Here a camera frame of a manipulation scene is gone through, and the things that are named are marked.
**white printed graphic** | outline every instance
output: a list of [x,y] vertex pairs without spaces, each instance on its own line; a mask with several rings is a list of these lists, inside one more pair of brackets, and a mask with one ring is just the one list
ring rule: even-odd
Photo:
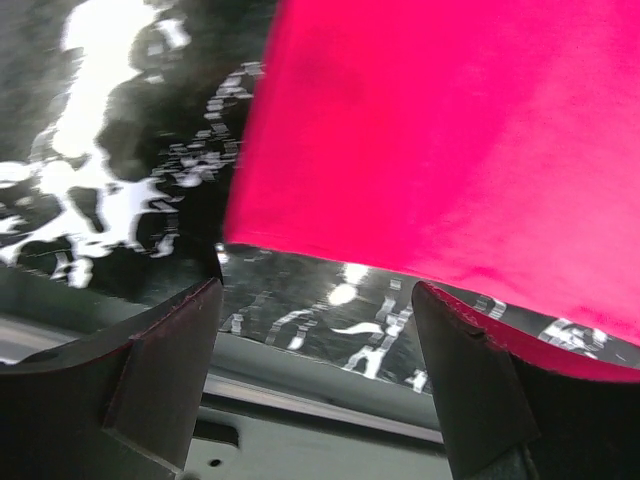
[[413,375],[405,380],[405,383],[408,383],[413,388],[413,391],[416,393],[422,393],[424,391],[424,387],[427,385],[427,381],[429,377],[427,376],[427,372],[424,370],[416,369],[413,372]]
[[362,283],[369,272],[369,267],[356,263],[345,263],[341,276],[345,282],[337,285],[327,297],[329,305],[337,306],[349,303],[358,296],[358,285]]
[[[397,291],[400,289],[398,280],[392,279],[390,281],[390,289]],[[384,325],[382,327],[375,328],[371,323],[359,324],[351,327],[348,331],[342,330],[341,333],[355,334],[360,333],[362,330],[371,333],[370,340],[373,345],[365,345],[356,353],[349,357],[347,364],[344,365],[343,370],[354,371],[361,361],[365,362],[363,375],[366,378],[376,378],[380,373],[382,367],[382,361],[391,349],[392,345],[398,339],[405,325],[413,315],[413,307],[411,303],[406,305],[400,313],[393,313],[393,308],[396,305],[396,301],[393,297],[387,296],[380,307],[380,310],[376,314],[376,319],[384,319]]]
[[[152,258],[170,255],[178,236],[176,207],[183,197],[160,191],[161,177],[172,178],[183,189],[192,188],[214,180],[220,168],[235,161],[238,141],[231,138],[221,112],[226,105],[251,97],[240,85],[246,75],[261,75],[262,66],[257,62],[243,64],[223,82],[207,106],[205,118],[210,128],[197,132],[187,145],[172,145],[150,177],[139,181],[117,177],[109,166],[109,153],[97,143],[114,88],[132,79],[163,81],[157,74],[145,78],[145,72],[131,65],[131,50],[140,32],[153,28],[161,38],[162,45],[151,44],[149,54],[154,53],[154,48],[165,48],[177,55],[190,43],[183,28],[184,18],[171,17],[174,3],[88,0],[69,15],[60,47],[79,52],[79,57],[75,60],[75,75],[64,93],[66,103],[61,115],[34,140],[28,162],[0,163],[0,202],[4,201],[3,189],[33,180],[33,191],[15,205],[28,209],[34,199],[51,196],[60,213],[29,231],[28,220],[13,214],[11,205],[0,203],[0,234],[15,236],[0,243],[0,260],[4,263],[16,265],[29,243],[64,239],[71,244],[71,258],[56,254],[52,278],[65,278],[70,286],[84,288],[93,275],[93,259],[108,256],[116,247]],[[222,151],[208,148],[213,141],[222,145]],[[82,165],[74,168],[73,162],[79,158],[83,159]],[[70,195],[73,188],[95,192],[95,216],[100,220],[100,229]],[[143,247],[138,228],[140,219],[148,213],[164,215],[166,226],[152,239],[146,239]],[[26,233],[18,235],[17,228],[25,226],[22,230]]]
[[538,335],[538,338],[556,347],[591,358],[598,358],[596,353],[604,349],[609,341],[609,335],[602,330],[583,327],[566,318],[555,320]]
[[[487,312],[487,310],[489,309],[489,301],[491,300],[493,301],[493,307],[491,308],[491,310]],[[493,318],[494,320],[500,320],[504,315],[504,312],[507,311],[507,304],[504,302],[501,302],[497,298],[480,295],[476,299],[476,303],[473,306],[473,308]]]

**glossy black surface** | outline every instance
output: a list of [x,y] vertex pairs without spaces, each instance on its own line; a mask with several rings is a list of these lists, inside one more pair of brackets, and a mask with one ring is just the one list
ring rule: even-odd
[[[274,0],[1,8],[0,260],[151,306],[215,275],[217,255],[223,330],[425,389],[415,279],[223,243]],[[603,332],[456,294],[565,348],[640,361]]]

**pink fabric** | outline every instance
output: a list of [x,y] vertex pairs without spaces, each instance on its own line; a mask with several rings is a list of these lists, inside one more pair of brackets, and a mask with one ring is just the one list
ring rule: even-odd
[[600,382],[640,383],[640,370],[557,348],[481,314],[437,287],[427,285],[426,288],[453,309],[458,318],[482,328],[493,348],[507,350],[525,362],[569,377]]
[[288,0],[227,239],[640,344],[640,2]]

